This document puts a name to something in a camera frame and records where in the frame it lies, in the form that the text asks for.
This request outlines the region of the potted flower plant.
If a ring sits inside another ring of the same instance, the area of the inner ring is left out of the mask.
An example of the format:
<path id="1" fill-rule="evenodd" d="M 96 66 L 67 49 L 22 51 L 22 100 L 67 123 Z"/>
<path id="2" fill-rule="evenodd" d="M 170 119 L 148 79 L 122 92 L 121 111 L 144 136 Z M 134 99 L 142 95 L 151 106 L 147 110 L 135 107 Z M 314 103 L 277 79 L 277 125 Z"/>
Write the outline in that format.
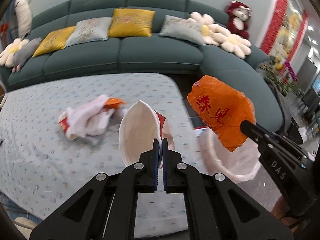
<path id="1" fill-rule="evenodd" d="M 291 63 L 281 56 L 270 56 L 267 61 L 260 63 L 256 70 L 260 70 L 263 77 L 271 80 L 283 96 L 293 91 L 298 82 Z"/>

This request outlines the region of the white flower pillow inner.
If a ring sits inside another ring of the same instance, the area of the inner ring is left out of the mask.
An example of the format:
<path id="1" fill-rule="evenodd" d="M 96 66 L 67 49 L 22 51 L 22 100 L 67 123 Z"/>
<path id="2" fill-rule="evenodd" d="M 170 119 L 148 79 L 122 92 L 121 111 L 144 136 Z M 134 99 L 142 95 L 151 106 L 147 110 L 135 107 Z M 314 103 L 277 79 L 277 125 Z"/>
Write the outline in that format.
<path id="1" fill-rule="evenodd" d="M 205 44 L 215 45 L 215 46 L 219 45 L 214 39 L 215 33 L 229 35 L 229 31 L 225 27 L 215 23 L 212 16 L 208 14 L 201 15 L 199 12 L 192 12 L 190 14 L 190 20 L 194 22 L 198 22 L 200 25 L 202 25 L 201 33 L 202 33 Z"/>

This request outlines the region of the white flower pillow outer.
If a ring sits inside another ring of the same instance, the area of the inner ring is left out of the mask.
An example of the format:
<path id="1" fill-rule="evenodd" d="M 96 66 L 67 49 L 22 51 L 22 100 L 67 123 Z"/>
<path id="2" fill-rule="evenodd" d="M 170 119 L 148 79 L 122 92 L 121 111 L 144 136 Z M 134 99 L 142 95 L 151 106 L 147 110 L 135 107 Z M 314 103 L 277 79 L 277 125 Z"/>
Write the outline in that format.
<path id="1" fill-rule="evenodd" d="M 251 42 L 239 35 L 231 33 L 224 27 L 217 27 L 213 39 L 226 52 L 232 53 L 241 59 L 252 53 Z"/>

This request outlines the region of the white flower pillow left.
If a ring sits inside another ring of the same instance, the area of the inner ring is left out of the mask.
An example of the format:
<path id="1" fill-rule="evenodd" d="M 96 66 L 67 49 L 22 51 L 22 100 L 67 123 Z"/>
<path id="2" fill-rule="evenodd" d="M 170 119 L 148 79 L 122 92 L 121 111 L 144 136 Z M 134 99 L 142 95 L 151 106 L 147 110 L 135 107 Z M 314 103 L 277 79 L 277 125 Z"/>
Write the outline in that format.
<path id="1" fill-rule="evenodd" d="M 14 55 L 27 43 L 29 43 L 29 39 L 17 38 L 11 44 L 7 45 L 0 54 L 0 65 L 7 68 L 13 67 Z"/>

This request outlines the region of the red white plush monkey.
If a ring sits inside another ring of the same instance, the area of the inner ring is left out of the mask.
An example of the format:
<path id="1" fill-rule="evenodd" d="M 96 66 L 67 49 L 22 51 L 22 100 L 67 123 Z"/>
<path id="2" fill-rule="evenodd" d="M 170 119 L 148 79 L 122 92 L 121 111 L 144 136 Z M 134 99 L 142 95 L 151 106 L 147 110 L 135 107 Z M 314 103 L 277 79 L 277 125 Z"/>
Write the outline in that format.
<path id="1" fill-rule="evenodd" d="M 229 16 L 227 29 L 242 38 L 249 39 L 248 23 L 251 19 L 252 9 L 239 1 L 231 1 L 226 13 Z"/>

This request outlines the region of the yellow cushion left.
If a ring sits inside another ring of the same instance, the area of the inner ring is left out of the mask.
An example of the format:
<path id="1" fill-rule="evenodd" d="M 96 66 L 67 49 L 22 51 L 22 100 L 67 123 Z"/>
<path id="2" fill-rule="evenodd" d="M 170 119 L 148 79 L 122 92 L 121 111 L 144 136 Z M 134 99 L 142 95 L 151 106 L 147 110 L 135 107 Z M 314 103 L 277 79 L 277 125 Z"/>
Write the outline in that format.
<path id="1" fill-rule="evenodd" d="M 75 31 L 75 29 L 76 26 L 71 26 L 64 29 L 52 31 L 44 38 L 44 40 L 35 50 L 33 57 L 64 49 L 66 47 L 66 41 Z"/>

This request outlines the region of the white paper cup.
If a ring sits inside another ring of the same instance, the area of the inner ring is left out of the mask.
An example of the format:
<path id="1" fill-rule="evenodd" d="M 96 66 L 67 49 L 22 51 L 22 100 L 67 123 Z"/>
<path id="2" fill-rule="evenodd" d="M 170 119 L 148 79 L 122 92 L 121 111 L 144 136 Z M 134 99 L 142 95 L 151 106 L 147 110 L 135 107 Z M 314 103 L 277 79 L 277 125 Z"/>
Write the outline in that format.
<path id="1" fill-rule="evenodd" d="M 160 145 L 167 139 L 169 149 L 175 150 L 171 124 L 142 100 L 135 102 L 124 115 L 118 138 L 125 166 L 138 162 L 141 153 L 152 150 L 155 139 Z"/>

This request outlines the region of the floral light blue tablecloth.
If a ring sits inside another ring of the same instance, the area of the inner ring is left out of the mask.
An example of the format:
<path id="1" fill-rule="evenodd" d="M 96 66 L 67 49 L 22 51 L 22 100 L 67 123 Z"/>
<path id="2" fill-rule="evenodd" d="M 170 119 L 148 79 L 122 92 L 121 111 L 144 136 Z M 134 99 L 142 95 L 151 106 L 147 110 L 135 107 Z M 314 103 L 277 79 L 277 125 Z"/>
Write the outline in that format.
<path id="1" fill-rule="evenodd" d="M 106 94 L 126 107 L 142 100 L 172 126 L 176 151 L 205 172 L 197 137 L 176 83 L 156 73 L 77 77 L 8 93 L 1 110 L 1 203 L 12 219 L 39 223 L 94 175 L 123 170 L 119 122 L 112 118 L 96 146 L 67 140 L 58 125 L 68 107 Z"/>

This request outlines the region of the dark green sectional sofa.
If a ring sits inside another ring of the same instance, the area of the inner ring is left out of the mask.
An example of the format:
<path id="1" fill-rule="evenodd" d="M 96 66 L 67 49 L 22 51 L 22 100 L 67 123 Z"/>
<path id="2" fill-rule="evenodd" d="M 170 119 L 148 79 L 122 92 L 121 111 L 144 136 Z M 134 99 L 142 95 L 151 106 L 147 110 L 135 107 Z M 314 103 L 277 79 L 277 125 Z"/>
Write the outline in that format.
<path id="1" fill-rule="evenodd" d="M 252 46 L 240 59 L 217 46 L 198 46 L 160 35 L 165 16 L 187 18 L 192 12 L 207 14 L 225 26 L 228 15 L 192 0 L 70 0 L 33 18 L 29 38 L 46 37 L 52 31 L 96 17 L 111 17 L 117 8 L 153 10 L 151 37 L 115 37 L 41 55 L 29 60 L 19 73 L 1 68 L 8 90 L 71 77 L 114 73 L 210 75 L 243 92 L 254 104 L 257 123 L 271 132 L 280 130 L 284 117 L 272 90 L 257 73 L 268 56 Z"/>

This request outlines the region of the orange plastic bag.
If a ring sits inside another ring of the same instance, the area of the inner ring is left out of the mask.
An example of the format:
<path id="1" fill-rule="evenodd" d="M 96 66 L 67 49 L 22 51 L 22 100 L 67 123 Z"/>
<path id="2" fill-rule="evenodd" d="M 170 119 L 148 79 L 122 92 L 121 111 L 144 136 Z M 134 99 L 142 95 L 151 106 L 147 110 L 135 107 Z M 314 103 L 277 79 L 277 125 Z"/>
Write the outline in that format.
<path id="1" fill-rule="evenodd" d="M 230 152 L 247 140 L 240 131 L 241 123 L 245 120 L 252 124 L 257 122 L 253 102 L 243 92 L 209 75 L 193 84 L 187 100 Z"/>

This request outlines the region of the grey cushion left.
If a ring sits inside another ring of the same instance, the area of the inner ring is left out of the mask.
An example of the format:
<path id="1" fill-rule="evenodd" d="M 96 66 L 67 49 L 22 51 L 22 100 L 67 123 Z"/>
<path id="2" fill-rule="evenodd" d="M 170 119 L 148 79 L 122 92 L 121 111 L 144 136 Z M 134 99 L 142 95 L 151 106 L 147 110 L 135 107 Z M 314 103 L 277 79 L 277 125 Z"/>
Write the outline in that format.
<path id="1" fill-rule="evenodd" d="M 93 41 L 106 41 L 111 23 L 111 17 L 99 17 L 79 21 L 67 39 L 66 47 Z"/>

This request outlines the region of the white lined trash bin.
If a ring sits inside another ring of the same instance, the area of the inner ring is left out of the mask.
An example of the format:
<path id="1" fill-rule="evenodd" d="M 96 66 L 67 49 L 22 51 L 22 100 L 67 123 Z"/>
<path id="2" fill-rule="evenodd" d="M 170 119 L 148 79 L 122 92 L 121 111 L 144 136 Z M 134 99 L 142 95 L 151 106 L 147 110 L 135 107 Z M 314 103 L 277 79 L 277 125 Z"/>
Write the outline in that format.
<path id="1" fill-rule="evenodd" d="M 217 135 L 208 128 L 199 136 L 200 152 L 207 173 L 222 173 L 234 183 L 255 178 L 261 168 L 258 145 L 247 139 L 242 146 L 230 152 L 224 148 Z"/>

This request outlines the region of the red gold wall decoration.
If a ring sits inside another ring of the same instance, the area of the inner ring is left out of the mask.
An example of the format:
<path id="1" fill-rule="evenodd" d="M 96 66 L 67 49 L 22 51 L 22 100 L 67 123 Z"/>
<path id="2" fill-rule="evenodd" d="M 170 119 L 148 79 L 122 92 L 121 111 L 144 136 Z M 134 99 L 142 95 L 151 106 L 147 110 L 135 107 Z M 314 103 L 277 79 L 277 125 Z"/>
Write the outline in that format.
<path id="1" fill-rule="evenodd" d="M 272 9 L 260 49 L 268 55 L 292 62 L 303 42 L 308 14 L 298 0 L 275 0 Z"/>

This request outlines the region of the grey plush toy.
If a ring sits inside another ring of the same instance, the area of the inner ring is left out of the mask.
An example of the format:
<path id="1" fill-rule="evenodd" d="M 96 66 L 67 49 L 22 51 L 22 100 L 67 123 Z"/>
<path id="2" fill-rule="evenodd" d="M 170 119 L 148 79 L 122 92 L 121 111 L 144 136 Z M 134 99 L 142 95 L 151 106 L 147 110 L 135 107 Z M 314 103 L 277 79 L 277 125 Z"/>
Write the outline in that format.
<path id="1" fill-rule="evenodd" d="M 25 62 L 33 56 L 33 54 L 35 53 L 35 51 L 37 50 L 37 48 L 39 47 L 39 45 L 42 42 L 42 38 L 41 37 L 37 37 L 34 38 L 32 40 L 29 39 L 24 39 L 21 42 L 21 46 L 19 48 L 19 50 L 14 54 L 13 56 L 13 68 L 12 68 L 12 72 L 19 72 L 20 69 L 23 67 L 23 65 L 25 64 Z"/>

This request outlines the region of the grey cushion right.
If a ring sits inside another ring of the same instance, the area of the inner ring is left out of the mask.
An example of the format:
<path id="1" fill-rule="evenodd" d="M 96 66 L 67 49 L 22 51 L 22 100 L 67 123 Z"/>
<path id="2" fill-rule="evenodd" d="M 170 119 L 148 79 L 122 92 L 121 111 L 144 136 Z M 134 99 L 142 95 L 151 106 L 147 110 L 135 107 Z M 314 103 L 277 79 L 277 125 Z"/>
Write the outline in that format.
<path id="1" fill-rule="evenodd" d="M 166 15 L 159 35 L 185 40 L 201 46 L 205 45 L 202 25 L 190 19 Z"/>

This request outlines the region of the yellow cushion centre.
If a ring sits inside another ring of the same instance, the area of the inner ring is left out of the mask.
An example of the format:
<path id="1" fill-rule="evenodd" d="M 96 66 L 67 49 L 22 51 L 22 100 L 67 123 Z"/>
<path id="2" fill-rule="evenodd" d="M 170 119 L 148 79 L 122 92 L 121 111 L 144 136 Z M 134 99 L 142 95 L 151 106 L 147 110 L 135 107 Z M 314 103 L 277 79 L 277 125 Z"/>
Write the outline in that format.
<path id="1" fill-rule="evenodd" d="M 155 11 L 117 8 L 113 12 L 109 37 L 151 37 Z"/>

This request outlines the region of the grey cushion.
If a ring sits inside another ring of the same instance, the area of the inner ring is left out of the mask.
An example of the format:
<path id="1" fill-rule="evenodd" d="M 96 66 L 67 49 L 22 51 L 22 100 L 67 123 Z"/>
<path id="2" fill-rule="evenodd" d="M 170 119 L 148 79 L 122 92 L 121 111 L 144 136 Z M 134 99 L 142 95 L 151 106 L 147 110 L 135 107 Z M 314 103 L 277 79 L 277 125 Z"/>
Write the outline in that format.
<path id="1" fill-rule="evenodd" d="M 166 15 L 159 35 L 185 40 L 201 46 L 205 45 L 202 25 L 190 19 Z"/>
<path id="2" fill-rule="evenodd" d="M 111 23 L 111 17 L 99 17 L 79 21 L 67 39 L 66 47 L 93 41 L 106 41 Z"/>

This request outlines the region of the yellow cushion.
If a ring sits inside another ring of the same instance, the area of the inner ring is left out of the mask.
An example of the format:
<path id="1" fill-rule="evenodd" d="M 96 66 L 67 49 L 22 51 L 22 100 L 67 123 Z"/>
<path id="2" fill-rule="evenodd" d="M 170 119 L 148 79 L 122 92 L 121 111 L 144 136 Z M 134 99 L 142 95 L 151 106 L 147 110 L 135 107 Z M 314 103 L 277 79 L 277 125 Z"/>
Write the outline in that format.
<path id="1" fill-rule="evenodd" d="M 117 8 L 113 12 L 109 37 L 151 37 L 155 11 Z"/>
<path id="2" fill-rule="evenodd" d="M 75 31 L 75 29 L 76 26 L 71 26 L 64 29 L 52 31 L 44 38 L 44 40 L 35 50 L 33 57 L 64 49 L 66 47 L 66 41 Z"/>

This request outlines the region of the white tissue pile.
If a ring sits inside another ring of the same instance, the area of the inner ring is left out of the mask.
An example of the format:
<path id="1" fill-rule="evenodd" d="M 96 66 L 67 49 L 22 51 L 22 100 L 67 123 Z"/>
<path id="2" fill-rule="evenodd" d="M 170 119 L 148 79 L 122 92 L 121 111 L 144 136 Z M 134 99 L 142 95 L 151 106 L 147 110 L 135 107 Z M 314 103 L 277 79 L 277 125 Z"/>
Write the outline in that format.
<path id="1" fill-rule="evenodd" d="M 97 145 L 106 132 L 113 115 L 122 119 L 125 101 L 106 94 L 77 108 L 68 107 L 58 118 L 58 125 L 69 141 L 80 138 Z"/>

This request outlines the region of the white penguin plush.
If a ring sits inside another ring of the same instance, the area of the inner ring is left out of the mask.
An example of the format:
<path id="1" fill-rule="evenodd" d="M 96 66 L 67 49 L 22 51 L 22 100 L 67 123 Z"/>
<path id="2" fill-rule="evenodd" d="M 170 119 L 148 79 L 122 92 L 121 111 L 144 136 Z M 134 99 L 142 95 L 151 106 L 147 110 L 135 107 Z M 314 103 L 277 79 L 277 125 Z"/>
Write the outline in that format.
<path id="1" fill-rule="evenodd" d="M 18 37 L 24 38 L 31 31 L 33 13 L 28 0 L 15 0 Z"/>

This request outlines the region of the white flower pillow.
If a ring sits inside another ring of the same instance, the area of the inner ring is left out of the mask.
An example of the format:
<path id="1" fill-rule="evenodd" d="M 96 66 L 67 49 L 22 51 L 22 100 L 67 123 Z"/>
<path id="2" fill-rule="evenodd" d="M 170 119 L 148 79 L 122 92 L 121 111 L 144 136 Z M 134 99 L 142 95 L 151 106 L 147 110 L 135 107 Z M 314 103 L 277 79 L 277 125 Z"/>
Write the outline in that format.
<path id="1" fill-rule="evenodd" d="M 29 43 L 29 39 L 17 38 L 11 44 L 7 45 L 0 54 L 0 65 L 7 68 L 13 67 L 14 55 L 27 43 Z"/>
<path id="2" fill-rule="evenodd" d="M 229 35 L 229 31 L 225 27 L 215 23 L 212 16 L 208 14 L 201 15 L 199 12 L 192 12 L 190 14 L 190 20 L 194 22 L 198 22 L 200 25 L 202 25 L 201 33 L 202 33 L 205 44 L 215 45 L 215 46 L 219 45 L 214 39 L 215 33 Z"/>
<path id="3" fill-rule="evenodd" d="M 232 53 L 241 59 L 252 53 L 251 42 L 239 35 L 231 33 L 224 27 L 217 27 L 213 39 L 226 52 Z"/>

